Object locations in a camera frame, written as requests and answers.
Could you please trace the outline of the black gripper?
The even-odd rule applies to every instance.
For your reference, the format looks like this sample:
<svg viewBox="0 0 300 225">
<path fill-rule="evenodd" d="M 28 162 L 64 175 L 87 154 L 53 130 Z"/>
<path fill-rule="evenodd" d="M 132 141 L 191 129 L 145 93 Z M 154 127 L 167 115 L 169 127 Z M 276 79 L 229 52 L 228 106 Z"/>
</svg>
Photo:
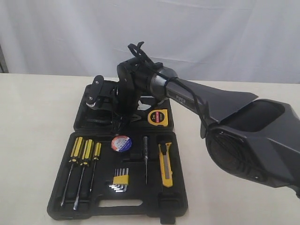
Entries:
<svg viewBox="0 0 300 225">
<path fill-rule="evenodd" d="M 119 133 L 131 122 L 138 121 L 138 115 L 134 114 L 138 107 L 138 91 L 136 89 L 113 89 L 112 107 L 120 116 L 112 116 L 112 133 Z"/>
</svg>

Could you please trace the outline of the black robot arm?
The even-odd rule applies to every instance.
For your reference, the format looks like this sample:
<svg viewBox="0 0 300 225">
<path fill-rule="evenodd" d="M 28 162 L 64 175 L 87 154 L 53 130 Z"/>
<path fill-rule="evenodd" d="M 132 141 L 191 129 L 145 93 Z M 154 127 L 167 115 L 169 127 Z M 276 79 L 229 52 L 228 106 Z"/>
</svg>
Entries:
<svg viewBox="0 0 300 225">
<path fill-rule="evenodd" d="M 145 93 L 172 99 L 198 115 L 214 163 L 241 179 L 300 192 L 300 119 L 288 103 L 180 79 L 162 63 L 129 59 L 117 66 L 115 110 L 137 110 Z"/>
</svg>

